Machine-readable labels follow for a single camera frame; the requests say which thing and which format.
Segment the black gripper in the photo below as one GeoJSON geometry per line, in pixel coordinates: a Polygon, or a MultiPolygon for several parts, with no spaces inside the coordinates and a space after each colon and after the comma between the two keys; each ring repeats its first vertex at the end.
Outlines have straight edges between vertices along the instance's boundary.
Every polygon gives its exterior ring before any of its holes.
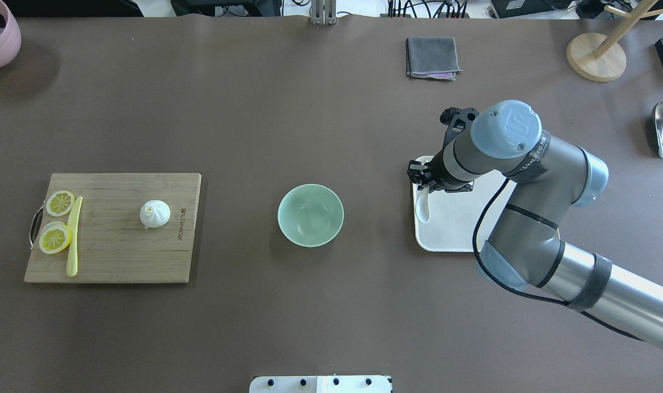
{"type": "Polygon", "coordinates": [[[418,160],[410,160],[407,174],[419,191],[463,193],[473,190],[473,182],[461,181],[452,176],[447,171],[441,157],[433,157],[424,163],[418,160]]]}

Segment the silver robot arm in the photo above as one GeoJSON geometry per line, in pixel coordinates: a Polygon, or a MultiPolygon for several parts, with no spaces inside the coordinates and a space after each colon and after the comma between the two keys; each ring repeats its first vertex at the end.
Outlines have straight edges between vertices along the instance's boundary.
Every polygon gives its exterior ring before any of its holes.
{"type": "Polygon", "coordinates": [[[569,208],[603,192],[606,164],[544,130],[521,100],[502,100],[484,112],[451,107],[440,120],[447,127],[442,149],[426,163],[408,164],[417,190],[467,193],[492,171],[504,177],[496,197],[516,184],[481,251],[473,251],[487,278],[663,350],[663,287],[558,236],[569,208]]]}

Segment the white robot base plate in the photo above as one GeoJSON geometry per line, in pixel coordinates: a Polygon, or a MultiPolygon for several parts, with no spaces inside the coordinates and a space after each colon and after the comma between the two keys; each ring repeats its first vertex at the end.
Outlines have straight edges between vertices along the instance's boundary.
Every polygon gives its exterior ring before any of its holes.
{"type": "Polygon", "coordinates": [[[259,376],[252,379],[249,392],[392,392],[390,376],[319,375],[259,376]]]}

